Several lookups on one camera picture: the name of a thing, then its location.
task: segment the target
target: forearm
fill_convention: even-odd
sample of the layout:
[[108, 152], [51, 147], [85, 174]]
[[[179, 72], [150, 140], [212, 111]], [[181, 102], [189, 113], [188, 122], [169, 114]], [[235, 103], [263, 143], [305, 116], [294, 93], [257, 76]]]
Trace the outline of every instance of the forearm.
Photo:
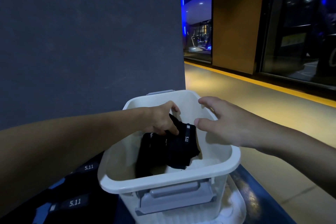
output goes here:
[[336, 198], [336, 149], [286, 127], [275, 137], [279, 144], [266, 153], [286, 161]]
[[1, 131], [0, 216], [151, 122], [149, 108], [135, 108]]

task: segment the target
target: blue light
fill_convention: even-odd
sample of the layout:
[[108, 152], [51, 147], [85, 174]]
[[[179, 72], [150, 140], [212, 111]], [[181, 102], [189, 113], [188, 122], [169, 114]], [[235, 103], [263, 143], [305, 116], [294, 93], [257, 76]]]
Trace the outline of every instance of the blue light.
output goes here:
[[322, 5], [326, 5], [327, 0], [321, 0]]

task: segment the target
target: black fabric item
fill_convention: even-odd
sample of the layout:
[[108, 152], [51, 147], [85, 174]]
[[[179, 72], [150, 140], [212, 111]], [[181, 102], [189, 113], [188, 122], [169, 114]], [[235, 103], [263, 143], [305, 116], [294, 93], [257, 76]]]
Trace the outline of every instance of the black fabric item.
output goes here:
[[170, 118], [179, 130], [179, 135], [175, 136], [169, 131], [166, 131], [165, 136], [144, 134], [135, 166], [136, 178], [151, 176], [151, 168], [163, 165], [186, 169], [191, 159], [200, 153], [196, 142], [196, 127], [179, 121], [171, 114]]

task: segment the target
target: storage box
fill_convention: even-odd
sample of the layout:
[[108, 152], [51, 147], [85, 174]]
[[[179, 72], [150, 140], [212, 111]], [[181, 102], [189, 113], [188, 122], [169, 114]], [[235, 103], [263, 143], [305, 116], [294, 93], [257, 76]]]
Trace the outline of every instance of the storage box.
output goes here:
[[[189, 90], [151, 94], [129, 100], [124, 110], [172, 100], [181, 110], [173, 115], [184, 123], [194, 124], [196, 118], [216, 120], [198, 103], [199, 98]], [[208, 144], [206, 138], [215, 135], [197, 129], [202, 154], [193, 158], [186, 170], [167, 166], [152, 170], [153, 176], [136, 179], [135, 163], [142, 136], [142, 132], [136, 132], [105, 151], [98, 169], [103, 190], [120, 194], [138, 224], [192, 224], [216, 218], [227, 175], [240, 162], [239, 148]]]

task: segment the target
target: person's right hand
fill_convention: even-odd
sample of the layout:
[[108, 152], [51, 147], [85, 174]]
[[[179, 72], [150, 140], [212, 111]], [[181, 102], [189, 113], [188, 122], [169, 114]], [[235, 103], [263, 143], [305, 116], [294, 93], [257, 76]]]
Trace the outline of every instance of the person's right hand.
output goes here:
[[203, 97], [198, 102], [211, 108], [218, 120], [198, 118], [194, 121], [195, 126], [219, 136], [222, 140], [220, 143], [258, 150], [276, 147], [277, 138], [274, 135], [281, 133], [281, 125], [216, 97]]

